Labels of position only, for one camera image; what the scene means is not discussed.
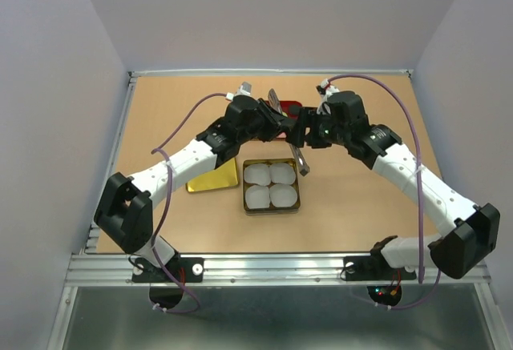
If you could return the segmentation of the metal tongs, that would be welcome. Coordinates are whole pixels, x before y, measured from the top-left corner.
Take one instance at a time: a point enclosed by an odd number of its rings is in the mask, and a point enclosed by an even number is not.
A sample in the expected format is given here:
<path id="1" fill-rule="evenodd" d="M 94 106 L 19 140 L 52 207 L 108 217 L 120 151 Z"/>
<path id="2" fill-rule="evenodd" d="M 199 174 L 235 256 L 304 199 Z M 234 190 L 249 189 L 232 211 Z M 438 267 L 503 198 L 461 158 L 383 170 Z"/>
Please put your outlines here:
<path id="1" fill-rule="evenodd" d="M 280 115 L 286 116 L 286 113 L 283 111 L 281 107 L 281 102 L 277 97 L 276 91 L 273 88 L 271 88 L 268 92 L 268 101 L 271 108 L 277 111 Z M 296 161 L 298 172 L 302 176 L 307 176 L 307 174 L 310 173 L 310 167 L 305 161 L 305 157 L 301 153 L 301 150 L 298 147 L 292 145 L 291 143 L 289 144 L 289 147 L 292 152 L 293 158 Z"/>

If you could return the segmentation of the gold square cookie tin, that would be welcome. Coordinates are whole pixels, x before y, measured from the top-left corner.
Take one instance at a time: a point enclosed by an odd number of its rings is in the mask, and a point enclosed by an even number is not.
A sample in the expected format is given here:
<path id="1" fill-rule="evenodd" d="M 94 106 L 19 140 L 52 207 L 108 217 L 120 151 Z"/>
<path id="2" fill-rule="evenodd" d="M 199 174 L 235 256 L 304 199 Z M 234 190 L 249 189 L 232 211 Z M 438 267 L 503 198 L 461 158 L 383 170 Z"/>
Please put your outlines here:
<path id="1" fill-rule="evenodd" d="M 297 165 L 291 158 L 244 161 L 242 187 L 247 215 L 290 214 L 301 207 Z"/>

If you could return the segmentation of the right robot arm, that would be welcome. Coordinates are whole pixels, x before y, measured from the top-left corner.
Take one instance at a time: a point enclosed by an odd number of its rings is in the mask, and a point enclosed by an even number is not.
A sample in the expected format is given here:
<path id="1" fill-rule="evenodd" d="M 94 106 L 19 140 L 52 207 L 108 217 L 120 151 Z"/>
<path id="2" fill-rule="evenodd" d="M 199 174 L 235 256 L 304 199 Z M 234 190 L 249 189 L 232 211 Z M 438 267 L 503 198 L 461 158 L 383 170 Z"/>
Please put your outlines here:
<path id="1" fill-rule="evenodd" d="M 499 210 L 458 194 L 420 163 L 388 126 L 370 123 L 362 98 L 354 92 L 328 92 L 319 107 L 298 108 L 286 139 L 297 147 L 344 147 L 415 202 L 436 226 L 430 237 L 392 235 L 376 243 L 369 258 L 374 276 L 386 278 L 397 268 L 429 267 L 461 279 L 495 249 Z"/>

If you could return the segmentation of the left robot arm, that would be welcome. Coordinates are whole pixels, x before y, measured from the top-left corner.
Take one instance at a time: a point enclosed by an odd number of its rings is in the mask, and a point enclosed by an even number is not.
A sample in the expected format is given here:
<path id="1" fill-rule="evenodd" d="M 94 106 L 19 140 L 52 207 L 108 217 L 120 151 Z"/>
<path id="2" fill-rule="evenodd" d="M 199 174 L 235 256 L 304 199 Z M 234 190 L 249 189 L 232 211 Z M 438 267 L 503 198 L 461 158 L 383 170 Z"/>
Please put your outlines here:
<path id="1" fill-rule="evenodd" d="M 153 222 L 154 208 L 160 203 L 169 207 L 173 191 L 237 156 L 244 143 L 252 139 L 269 142 L 289 133 L 294 123 L 263 99 L 237 95 L 223 116 L 175 154 L 157 147 L 154 152 L 163 159 L 154 166 L 129 176 L 111 175 L 94 221 L 124 253 L 148 261 L 159 280 L 172 280 L 178 273 L 177 252 L 160 237 L 162 225 Z"/>

